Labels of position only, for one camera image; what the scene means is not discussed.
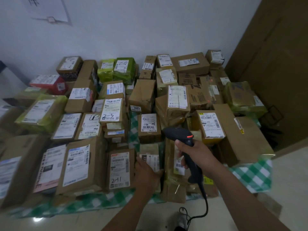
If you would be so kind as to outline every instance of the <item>left hand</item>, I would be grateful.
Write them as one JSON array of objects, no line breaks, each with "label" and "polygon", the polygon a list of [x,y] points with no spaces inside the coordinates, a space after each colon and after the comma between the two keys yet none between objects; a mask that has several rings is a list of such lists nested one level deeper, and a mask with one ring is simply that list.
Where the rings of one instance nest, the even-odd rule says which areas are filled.
[{"label": "left hand", "polygon": [[152,196],[159,185],[164,170],[161,169],[155,173],[140,157],[136,157],[136,159],[134,179],[136,191],[144,191]]}]

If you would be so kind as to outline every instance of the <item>right hand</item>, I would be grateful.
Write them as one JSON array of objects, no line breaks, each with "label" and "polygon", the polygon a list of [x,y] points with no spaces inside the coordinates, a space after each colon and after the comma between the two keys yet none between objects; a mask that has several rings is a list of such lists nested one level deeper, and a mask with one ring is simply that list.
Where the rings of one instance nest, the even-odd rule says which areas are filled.
[{"label": "right hand", "polygon": [[[190,158],[202,169],[202,172],[205,176],[209,178],[213,178],[212,175],[214,170],[220,162],[213,156],[211,151],[208,149],[204,143],[198,140],[194,140],[194,146],[190,147],[185,143],[176,140],[175,145],[179,149],[178,158],[180,158],[183,154],[182,152],[187,153]],[[183,158],[181,160],[181,164],[188,169],[188,166]]]}]

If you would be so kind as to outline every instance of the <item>black cable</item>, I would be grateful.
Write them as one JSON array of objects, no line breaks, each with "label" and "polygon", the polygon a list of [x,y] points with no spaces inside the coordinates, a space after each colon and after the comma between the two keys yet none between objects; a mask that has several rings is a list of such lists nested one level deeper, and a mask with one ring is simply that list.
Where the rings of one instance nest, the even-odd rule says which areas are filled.
[{"label": "black cable", "polygon": [[199,186],[200,191],[201,191],[201,194],[202,194],[202,196],[203,196],[203,198],[204,198],[204,200],[205,200],[206,212],[205,212],[202,216],[190,217],[190,216],[188,215],[188,212],[187,212],[186,208],[180,207],[179,213],[181,213],[181,214],[183,214],[183,215],[186,216],[186,220],[187,220],[187,231],[188,231],[188,228],[189,228],[189,226],[190,226],[190,223],[191,223],[192,219],[205,217],[205,216],[208,214],[208,212],[209,212],[208,199],[206,198],[206,193],[205,193],[205,190],[204,190],[204,187],[203,187],[202,182],[201,182],[201,183],[198,183],[198,186]]}]

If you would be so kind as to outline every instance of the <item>tiled floor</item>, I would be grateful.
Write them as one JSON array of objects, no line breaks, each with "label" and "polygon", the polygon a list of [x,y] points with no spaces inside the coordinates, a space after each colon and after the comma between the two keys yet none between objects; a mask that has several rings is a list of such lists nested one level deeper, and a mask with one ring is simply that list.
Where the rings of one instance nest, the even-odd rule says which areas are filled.
[{"label": "tiled floor", "polygon": [[[273,161],[273,187],[268,194],[283,206],[280,220],[292,231],[308,230],[308,147]],[[147,205],[138,228],[142,230],[167,230],[167,219],[179,209],[175,203]],[[202,200],[185,204],[189,215],[203,214]],[[81,214],[55,216],[34,222],[33,219],[10,219],[0,216],[0,230],[33,231],[100,231],[120,209],[99,210]],[[189,228],[193,230],[237,230],[222,198],[209,199],[209,214],[196,219]]]}]

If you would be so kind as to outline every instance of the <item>barcode scanner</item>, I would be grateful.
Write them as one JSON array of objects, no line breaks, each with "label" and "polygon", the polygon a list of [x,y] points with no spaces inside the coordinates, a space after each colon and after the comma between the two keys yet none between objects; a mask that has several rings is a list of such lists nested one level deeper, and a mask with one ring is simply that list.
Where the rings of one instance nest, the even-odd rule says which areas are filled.
[{"label": "barcode scanner", "polygon": [[[165,136],[170,140],[173,140],[173,141],[179,140],[182,143],[185,143],[186,145],[188,145],[190,147],[194,146],[193,134],[187,129],[167,127],[167,128],[163,129],[163,132],[164,132]],[[189,220],[187,220],[187,225],[188,225],[187,230],[188,230],[191,220],[194,219],[194,218],[205,217],[208,213],[209,208],[208,208],[208,201],[207,201],[207,198],[206,198],[206,193],[205,193],[205,190],[204,190],[204,187],[203,187],[202,170],[198,165],[196,165],[196,163],[190,158],[190,156],[187,153],[183,152],[183,156],[184,156],[185,162],[186,162],[186,164],[187,164],[187,166],[188,166],[188,168],[190,169],[190,172],[191,172],[191,176],[188,178],[188,182],[192,183],[192,184],[198,184],[199,189],[201,191],[201,194],[202,194],[203,198],[205,199],[205,203],[206,203],[206,212],[205,212],[204,215],[194,216],[194,217],[191,217]],[[181,209],[185,210],[186,215],[188,216],[187,210],[183,207],[181,207],[180,210]]]}]

